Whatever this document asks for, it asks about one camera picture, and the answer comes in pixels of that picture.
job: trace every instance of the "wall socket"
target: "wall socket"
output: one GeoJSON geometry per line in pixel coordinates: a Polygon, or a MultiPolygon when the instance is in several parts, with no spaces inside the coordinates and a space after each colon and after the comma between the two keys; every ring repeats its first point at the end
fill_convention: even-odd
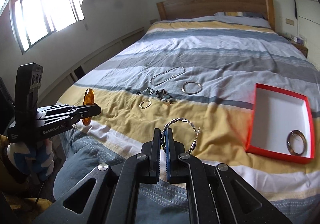
{"type": "Polygon", "coordinates": [[[287,24],[290,24],[290,25],[294,26],[294,20],[285,19],[285,23],[287,23],[287,24]]]}

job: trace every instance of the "black chair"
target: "black chair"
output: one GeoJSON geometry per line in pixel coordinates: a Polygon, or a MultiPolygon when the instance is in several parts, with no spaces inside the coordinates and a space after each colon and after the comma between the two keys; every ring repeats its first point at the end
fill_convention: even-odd
{"type": "Polygon", "coordinates": [[[14,101],[0,77],[0,134],[4,134],[14,117],[14,101]]]}

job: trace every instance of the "person's hand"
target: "person's hand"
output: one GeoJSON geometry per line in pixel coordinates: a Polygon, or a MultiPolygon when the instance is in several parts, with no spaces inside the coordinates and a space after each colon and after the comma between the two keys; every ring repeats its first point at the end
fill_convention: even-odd
{"type": "Polygon", "coordinates": [[[26,157],[33,159],[32,171],[38,174],[40,181],[45,181],[53,171],[52,141],[49,139],[38,149],[24,142],[11,143],[6,153],[12,165],[25,175],[30,174],[26,157]]]}

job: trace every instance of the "jewelry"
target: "jewelry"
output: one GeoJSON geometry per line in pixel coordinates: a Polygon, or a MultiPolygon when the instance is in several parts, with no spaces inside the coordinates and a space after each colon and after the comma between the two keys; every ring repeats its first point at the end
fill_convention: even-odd
{"type": "Polygon", "coordinates": [[[186,118],[183,118],[183,117],[180,117],[180,118],[174,118],[172,119],[170,122],[168,122],[165,126],[164,126],[164,129],[163,131],[161,132],[161,146],[163,147],[164,151],[165,151],[165,143],[164,143],[164,136],[165,136],[165,132],[166,130],[170,127],[171,124],[174,124],[175,122],[178,122],[178,121],[182,121],[182,122],[186,122],[188,123],[189,125],[191,125],[191,127],[193,128],[193,130],[197,133],[196,135],[196,138],[194,139],[194,141],[192,142],[191,146],[190,146],[190,149],[187,151],[188,154],[190,154],[197,146],[197,138],[198,138],[198,135],[200,133],[200,127],[198,129],[198,131],[196,130],[193,122],[189,121],[188,119],[186,118]]]}
{"type": "Polygon", "coordinates": [[[142,101],[140,104],[139,104],[139,107],[141,108],[141,109],[145,109],[145,108],[147,108],[147,107],[149,107],[151,105],[151,100],[144,100],[144,101],[142,101]],[[142,106],[143,105],[143,103],[144,102],[149,102],[146,106],[142,106]]]}
{"type": "Polygon", "coordinates": [[[172,104],[174,102],[174,98],[168,94],[168,92],[164,89],[161,89],[160,91],[156,91],[156,97],[164,103],[172,104]]]}
{"type": "Polygon", "coordinates": [[[145,91],[147,91],[149,93],[149,95],[152,95],[155,92],[155,90],[152,89],[151,87],[147,87],[147,89],[145,91]]]}
{"type": "Polygon", "coordinates": [[[186,68],[185,68],[185,67],[175,67],[175,68],[169,69],[169,70],[167,70],[167,71],[165,71],[165,72],[162,72],[162,73],[160,73],[160,74],[158,74],[158,75],[155,75],[154,77],[151,77],[150,83],[151,83],[151,85],[153,85],[153,86],[161,85],[162,83],[167,82],[167,81],[170,80],[170,79],[173,79],[173,78],[176,78],[176,77],[182,75],[183,73],[185,73],[185,71],[186,71],[186,68]],[[182,69],[183,69],[183,72],[180,73],[180,74],[177,74],[177,75],[172,75],[172,77],[169,77],[169,78],[166,79],[165,81],[162,81],[162,82],[160,82],[160,83],[158,83],[158,84],[154,84],[154,83],[152,82],[152,80],[155,79],[157,76],[166,74],[166,73],[168,73],[169,71],[171,71],[171,70],[173,70],[173,69],[178,69],[178,68],[182,68],[182,69]]]}
{"type": "Polygon", "coordinates": [[[140,94],[141,94],[142,92],[144,92],[144,91],[147,91],[149,95],[152,95],[152,94],[155,92],[155,90],[152,89],[151,87],[147,87],[146,90],[143,90],[143,91],[139,90],[139,91],[137,91],[137,92],[136,92],[136,95],[140,95],[140,94]]]}
{"type": "Polygon", "coordinates": [[[185,83],[183,84],[183,86],[182,86],[181,90],[182,90],[184,93],[188,94],[188,95],[194,95],[194,94],[199,93],[199,92],[202,90],[202,85],[201,85],[201,84],[199,84],[198,82],[188,81],[188,82],[185,82],[185,83]],[[199,88],[200,88],[200,90],[199,90],[199,91],[197,91],[197,92],[193,92],[193,93],[187,92],[187,91],[185,90],[185,86],[186,86],[187,84],[189,84],[189,83],[193,83],[193,84],[198,85],[198,86],[199,86],[199,88]]]}
{"type": "Polygon", "coordinates": [[[303,133],[300,132],[299,130],[293,130],[289,133],[288,137],[287,137],[287,148],[288,148],[288,151],[291,155],[296,155],[296,156],[301,156],[307,149],[307,140],[306,138],[304,137],[303,133]],[[293,150],[293,148],[291,147],[291,136],[293,135],[298,135],[300,136],[302,142],[303,142],[303,150],[301,153],[297,153],[293,150]]]}
{"type": "MultiPolygon", "coordinates": [[[[84,105],[93,105],[94,104],[94,92],[92,88],[88,88],[84,93],[83,99],[84,105]]],[[[82,118],[82,123],[85,126],[90,125],[92,117],[82,118]]]]}

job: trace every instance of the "wooden headboard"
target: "wooden headboard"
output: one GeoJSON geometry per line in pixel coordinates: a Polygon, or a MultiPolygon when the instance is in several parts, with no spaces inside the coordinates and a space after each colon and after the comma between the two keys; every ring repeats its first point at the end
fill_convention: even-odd
{"type": "Polygon", "coordinates": [[[217,12],[256,12],[275,30],[273,0],[167,0],[157,3],[161,20],[191,19],[217,12]]]}

